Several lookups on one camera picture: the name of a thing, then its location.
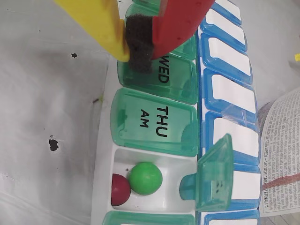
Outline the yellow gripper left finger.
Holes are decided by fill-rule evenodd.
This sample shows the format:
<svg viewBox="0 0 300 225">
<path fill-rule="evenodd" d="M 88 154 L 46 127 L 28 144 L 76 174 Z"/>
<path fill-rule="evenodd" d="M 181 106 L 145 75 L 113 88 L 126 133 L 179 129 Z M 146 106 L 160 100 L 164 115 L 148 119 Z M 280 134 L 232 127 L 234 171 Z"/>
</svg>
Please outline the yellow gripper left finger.
<svg viewBox="0 0 300 225">
<path fill-rule="evenodd" d="M 125 24 L 116 0 L 57 0 L 56 3 L 114 58 L 129 61 Z"/>
</svg>

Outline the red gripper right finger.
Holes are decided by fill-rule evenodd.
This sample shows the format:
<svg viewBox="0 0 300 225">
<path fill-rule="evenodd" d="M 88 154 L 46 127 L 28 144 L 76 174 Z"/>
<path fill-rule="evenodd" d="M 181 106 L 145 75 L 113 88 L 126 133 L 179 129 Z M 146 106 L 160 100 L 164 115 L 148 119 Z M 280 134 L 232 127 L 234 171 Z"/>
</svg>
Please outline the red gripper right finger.
<svg viewBox="0 0 300 225">
<path fill-rule="evenodd" d="M 150 73 L 153 60 L 194 35 L 213 3 L 212 0 L 162 0 L 156 16 L 128 16 L 125 38 L 130 50 L 129 67 L 138 73 Z"/>
</svg>

